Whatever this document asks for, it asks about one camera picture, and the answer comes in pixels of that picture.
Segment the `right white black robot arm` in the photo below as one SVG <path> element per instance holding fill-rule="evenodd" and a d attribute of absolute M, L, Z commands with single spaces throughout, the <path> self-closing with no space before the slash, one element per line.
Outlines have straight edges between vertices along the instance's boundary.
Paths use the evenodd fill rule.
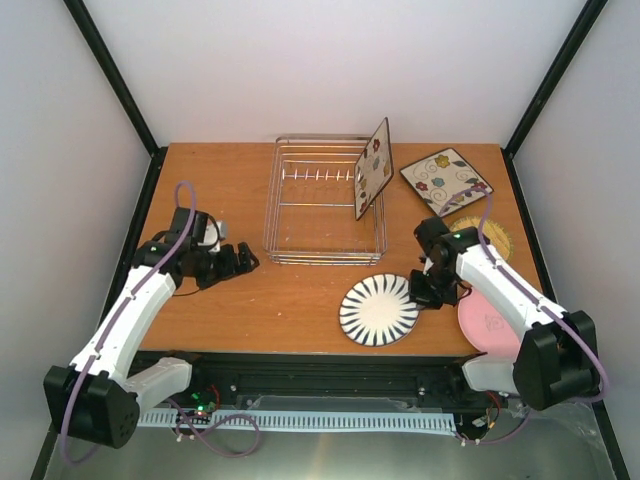
<path fill-rule="evenodd" d="M 538 411 L 568 400 L 601 399 L 605 373 L 595 324 L 585 312 L 569 312 L 537 291 L 475 227 L 452 231 L 431 217 L 414 236 L 425 264 L 409 276 L 413 302 L 431 310 L 455 306 L 458 286 L 466 282 L 519 340 L 515 355 L 484 352 L 466 360 L 461 372 L 470 389 L 515 395 Z"/>

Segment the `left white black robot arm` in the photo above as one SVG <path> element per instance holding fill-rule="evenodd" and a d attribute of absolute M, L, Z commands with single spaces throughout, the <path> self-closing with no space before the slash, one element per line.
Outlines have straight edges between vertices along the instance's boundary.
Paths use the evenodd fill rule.
<path fill-rule="evenodd" d="M 165 303 L 186 278 L 199 289 L 247 274 L 259 260 L 245 242 L 206 250 L 145 242 L 135 253 L 125 285 L 93 337 L 66 367 L 44 378 L 52 424 L 63 438 L 118 449 L 131 438 L 139 418 L 177 394 L 201 400 L 208 378 L 187 360 L 169 356 L 135 374 L 136 352 Z"/>

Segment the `square dark rimmed plate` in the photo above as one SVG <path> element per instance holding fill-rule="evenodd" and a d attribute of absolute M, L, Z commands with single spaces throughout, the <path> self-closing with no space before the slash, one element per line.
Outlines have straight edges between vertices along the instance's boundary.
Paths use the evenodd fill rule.
<path fill-rule="evenodd" d="M 415 161 L 400 170 L 403 179 L 426 206 L 446 217 L 491 194 L 490 183 L 452 147 Z"/>

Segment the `round striped white plate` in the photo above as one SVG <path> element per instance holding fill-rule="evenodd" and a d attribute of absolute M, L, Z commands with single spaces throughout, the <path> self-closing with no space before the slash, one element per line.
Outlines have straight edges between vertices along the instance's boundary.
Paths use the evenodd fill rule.
<path fill-rule="evenodd" d="M 376 274 L 356 283 L 338 313 L 341 330 L 354 343 L 380 348 L 405 338 L 420 310 L 410 299 L 409 281 L 396 274 Z"/>

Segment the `square floral plate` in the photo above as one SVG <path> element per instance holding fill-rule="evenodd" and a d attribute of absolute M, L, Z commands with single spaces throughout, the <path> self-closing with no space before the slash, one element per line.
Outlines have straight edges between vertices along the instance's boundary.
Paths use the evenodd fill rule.
<path fill-rule="evenodd" d="M 354 166 L 354 209 L 359 221 L 394 176 L 389 120 L 384 117 Z"/>

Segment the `wire metal dish rack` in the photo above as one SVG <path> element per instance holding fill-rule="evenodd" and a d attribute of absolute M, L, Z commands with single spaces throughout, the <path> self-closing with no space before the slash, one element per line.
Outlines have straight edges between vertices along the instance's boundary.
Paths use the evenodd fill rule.
<path fill-rule="evenodd" d="M 355 217 L 354 171 L 368 137 L 287 134 L 274 143 L 263 248 L 279 264 L 375 265 L 387 249 L 384 197 Z"/>

